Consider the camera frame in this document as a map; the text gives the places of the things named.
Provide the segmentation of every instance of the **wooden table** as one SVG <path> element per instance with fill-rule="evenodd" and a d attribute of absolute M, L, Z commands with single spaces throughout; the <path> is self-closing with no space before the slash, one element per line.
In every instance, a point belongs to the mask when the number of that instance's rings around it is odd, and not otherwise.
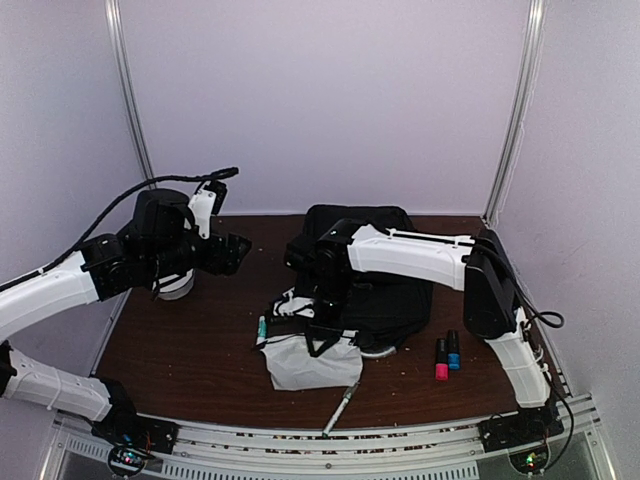
<path fill-rule="evenodd" d="M 253 250 L 238 274 L 199 273 L 176 302 L 134 291 L 118 320 L 98 376 L 120 380 L 142 413 L 250 427 L 321 429 L 344 389 L 276 392 L 261 353 L 252 351 L 268 302 L 293 286 L 282 262 L 302 216 L 225 217 L 219 229 L 247 236 Z M 418 217 L 420 231 L 472 234 L 478 218 Z M 434 380 L 435 339 L 460 332 L 462 369 Z M 336 428 L 440 422 L 516 408 L 492 350 L 466 332 L 462 293 L 436 286 L 431 321 L 397 355 L 366 361 L 360 388 Z"/>

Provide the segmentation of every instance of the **metal corner pole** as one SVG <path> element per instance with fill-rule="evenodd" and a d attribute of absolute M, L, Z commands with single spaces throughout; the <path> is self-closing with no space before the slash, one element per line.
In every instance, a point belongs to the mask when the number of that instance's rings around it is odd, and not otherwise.
<path fill-rule="evenodd" d="M 495 226 L 497 224 L 498 214 L 509 186 L 510 175 L 518 153 L 519 133 L 521 131 L 527 102 L 533 90 L 533 80 L 540 52 L 545 1 L 546 0 L 531 0 L 529 7 L 529 19 L 520 63 L 520 75 L 513 100 L 513 108 L 511 109 L 511 118 L 509 119 L 507 134 L 502 146 L 498 170 L 493 182 L 493 187 L 491 188 L 487 208 L 483 215 L 485 223 L 489 226 Z"/>
<path fill-rule="evenodd" d="M 120 18 L 120 2 L 119 0 L 105 0 L 105 9 L 107 14 L 107 26 L 109 28 L 109 36 L 115 54 L 118 72 L 120 74 L 120 86 L 122 87 L 122 95 L 124 97 L 125 106 L 127 108 L 127 118 L 129 121 L 129 130 L 133 139 L 133 144 L 138 156 L 140 170 L 145 179 L 154 177 L 151 161 L 149 160 L 149 152 L 147 144 L 142 133 L 142 124 L 140 123 L 140 115 L 138 106 L 133 94 L 133 83 L 131 81 L 131 71 L 129 69 L 129 61 L 127 59 L 127 51 L 124 42 L 124 33 L 122 31 L 122 20 Z"/>

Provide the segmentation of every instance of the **robotic arm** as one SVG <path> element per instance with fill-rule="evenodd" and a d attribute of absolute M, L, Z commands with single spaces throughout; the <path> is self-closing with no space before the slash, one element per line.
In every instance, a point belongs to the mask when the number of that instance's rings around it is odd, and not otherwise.
<path fill-rule="evenodd" d="M 354 276 L 384 272 L 447 285 L 464 291 L 464 325 L 495 352 L 513 386 L 517 415 L 480 424 L 486 451 L 539 441 L 563 430 L 543 362 L 533 344 L 527 302 L 495 232 L 477 237 L 438 236 L 380 228 L 341 220 L 309 249 L 294 240 L 287 248 L 287 266 L 310 272 L 315 282 L 312 307 L 303 314 L 308 333 L 339 328 Z M 300 312 L 300 298 L 289 298 Z M 279 312 L 288 312 L 278 305 Z"/>
<path fill-rule="evenodd" d="M 132 220 L 117 234 L 84 241 L 53 268 L 50 264 L 0 286 L 0 341 L 56 313 L 133 287 L 144 287 L 165 300 L 180 298 L 193 285 L 194 269 L 234 274 L 251 242 L 212 232 L 209 222 L 227 192 L 218 178 L 237 173 L 228 169 L 197 177 L 208 180 L 191 198 L 175 190 L 144 190 L 138 194 Z M 94 433 L 118 443 L 138 445 L 140 438 L 145 445 L 153 430 L 141 424 L 144 419 L 119 383 L 60 371 L 11 348 L 7 341 L 0 346 L 0 397 L 81 415 L 93 422 Z"/>

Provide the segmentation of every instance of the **blue marker cap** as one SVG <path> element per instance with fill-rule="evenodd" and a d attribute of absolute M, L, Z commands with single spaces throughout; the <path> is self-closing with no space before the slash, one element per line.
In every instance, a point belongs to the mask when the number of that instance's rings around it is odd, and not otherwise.
<path fill-rule="evenodd" d="M 460 339 L 456 330 L 449 330 L 447 335 L 449 370 L 460 370 Z"/>

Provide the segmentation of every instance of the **white wall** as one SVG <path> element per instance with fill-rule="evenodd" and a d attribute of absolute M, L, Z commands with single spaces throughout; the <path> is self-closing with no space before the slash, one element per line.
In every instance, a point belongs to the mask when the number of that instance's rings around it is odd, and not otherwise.
<path fill-rule="evenodd" d="M 640 3 L 551 1 L 498 230 L 568 379 L 593 392 L 624 478 L 640 471 Z"/>
<path fill-rule="evenodd" d="M 226 213 L 479 214 L 529 2 L 123 0 L 156 174 L 237 164 Z"/>
<path fill-rule="evenodd" d="M 116 72 L 102 0 L 0 3 L 0 282 L 52 260 L 140 180 Z M 12 344 L 87 374 L 112 307 L 71 310 Z M 34 478 L 51 421 L 0 400 L 0 477 Z"/>

